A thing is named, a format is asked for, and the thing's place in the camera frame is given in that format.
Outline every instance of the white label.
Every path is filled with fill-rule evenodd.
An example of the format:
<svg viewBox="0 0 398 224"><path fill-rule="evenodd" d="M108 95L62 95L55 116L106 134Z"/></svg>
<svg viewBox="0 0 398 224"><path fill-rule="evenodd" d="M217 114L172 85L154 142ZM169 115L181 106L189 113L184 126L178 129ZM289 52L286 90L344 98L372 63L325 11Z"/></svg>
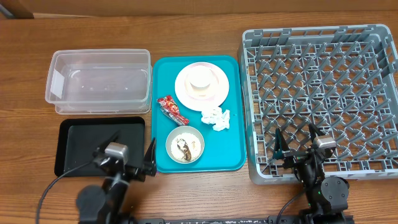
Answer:
<svg viewBox="0 0 398 224"><path fill-rule="evenodd" d="M65 77L54 69L50 91L60 99L62 99L63 81L65 81Z"/></svg>

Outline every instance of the white cup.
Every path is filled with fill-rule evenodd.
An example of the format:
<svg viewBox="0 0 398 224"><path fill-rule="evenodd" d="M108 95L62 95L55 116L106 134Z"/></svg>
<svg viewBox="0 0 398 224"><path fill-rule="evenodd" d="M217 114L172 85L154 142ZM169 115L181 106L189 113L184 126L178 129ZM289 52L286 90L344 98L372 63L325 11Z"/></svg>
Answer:
<svg viewBox="0 0 398 224"><path fill-rule="evenodd" d="M212 75L210 68L198 65L190 69L188 80L194 90L206 90L210 85Z"/></svg>

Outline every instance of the dish rack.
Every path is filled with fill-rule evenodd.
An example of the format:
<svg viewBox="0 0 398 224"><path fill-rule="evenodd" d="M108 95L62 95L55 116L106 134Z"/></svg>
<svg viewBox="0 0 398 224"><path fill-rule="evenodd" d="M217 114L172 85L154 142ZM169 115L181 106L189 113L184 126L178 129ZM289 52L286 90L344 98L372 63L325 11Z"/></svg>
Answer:
<svg viewBox="0 0 398 224"><path fill-rule="evenodd" d="M280 128L305 150L308 124L337 143L326 176L398 178L397 51L385 25L255 29L239 48L249 175L255 184L297 182L269 163Z"/></svg>

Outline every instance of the plastic box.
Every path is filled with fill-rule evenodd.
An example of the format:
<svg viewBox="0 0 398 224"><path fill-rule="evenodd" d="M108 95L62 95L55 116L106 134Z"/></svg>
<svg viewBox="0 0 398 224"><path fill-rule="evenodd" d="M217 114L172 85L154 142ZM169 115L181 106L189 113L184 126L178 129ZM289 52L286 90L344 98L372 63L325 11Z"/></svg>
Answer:
<svg viewBox="0 0 398 224"><path fill-rule="evenodd" d="M325 176L398 178L398 56L388 27L247 30L238 58L254 183L297 182L283 161L270 162L275 129L290 150L305 150L308 123L337 142Z"/></svg>
<svg viewBox="0 0 398 224"><path fill-rule="evenodd" d="M144 49L54 53L45 100L58 114L136 114L150 110L150 53Z"/></svg>

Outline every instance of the wooden table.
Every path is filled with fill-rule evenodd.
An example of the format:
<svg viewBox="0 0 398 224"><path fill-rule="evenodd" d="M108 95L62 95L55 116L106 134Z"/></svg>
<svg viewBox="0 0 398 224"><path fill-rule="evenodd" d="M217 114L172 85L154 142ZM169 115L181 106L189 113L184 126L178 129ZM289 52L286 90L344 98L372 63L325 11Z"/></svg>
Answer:
<svg viewBox="0 0 398 224"><path fill-rule="evenodd" d="M0 21L0 222L33 223L39 197L55 178L59 125L66 118L84 117L56 114L44 100L55 51L148 49L153 66L162 57L176 55L236 57L247 29L377 23L389 26L397 40L397 11ZM148 146L150 113L143 117ZM61 180L45 199L41 222L76 223L77 193L101 182ZM352 181L346 213L354 215L356 223L397 223L397 185L398 180ZM236 172L160 174L133 183L124 209L132 207L141 218L266 217L277 215L300 188L254 185L247 165ZM303 197L285 213L295 214L306 206Z"/></svg>

